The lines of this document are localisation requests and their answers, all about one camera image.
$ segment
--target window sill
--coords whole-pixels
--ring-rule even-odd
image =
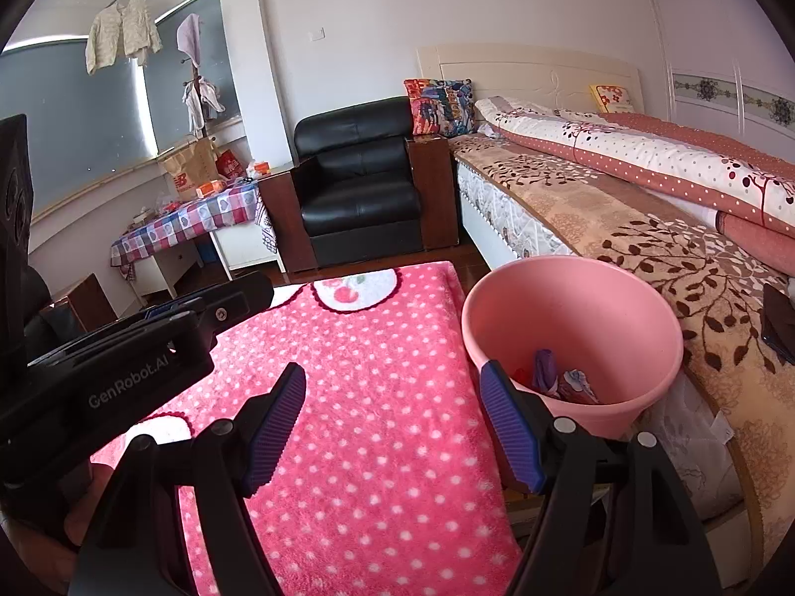
[[[240,116],[209,126],[208,130],[211,132],[208,134],[209,137],[219,147],[245,137],[245,129]],[[158,154],[157,157],[144,159],[124,170],[97,179],[82,190],[37,211],[31,220],[28,252],[33,252],[64,228],[96,210],[102,204],[109,203],[119,195],[166,174],[159,161],[174,151],[184,148],[189,141],[190,138],[186,137],[184,141]]]

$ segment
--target colorful cushion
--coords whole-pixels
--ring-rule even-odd
[[[591,93],[599,105],[600,112],[630,112],[635,108],[632,106],[632,98],[626,87],[618,85],[591,85]]]
[[[403,84],[411,99],[414,134],[441,134],[450,138],[475,129],[471,80],[412,78]]]

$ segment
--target pink plastic bucket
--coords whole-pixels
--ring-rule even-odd
[[[603,405],[544,402],[611,439],[667,392],[682,361],[667,302],[631,273],[584,257],[531,257],[489,273],[464,303],[463,330],[478,369],[494,358],[509,376],[532,374],[535,352],[549,349],[559,373],[585,372]]]

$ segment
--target headboard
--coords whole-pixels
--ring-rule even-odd
[[[472,79],[476,100],[510,96],[547,107],[598,112],[589,85],[621,85],[643,112],[637,69],[615,58],[524,44],[440,44],[416,50],[423,78]]]

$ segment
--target leaf pattern blanket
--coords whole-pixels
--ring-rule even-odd
[[[795,367],[760,338],[762,286],[783,276],[641,187],[563,158],[481,135],[450,142],[580,256],[611,262],[670,303],[683,364],[735,431],[729,448],[759,571],[795,516]]]

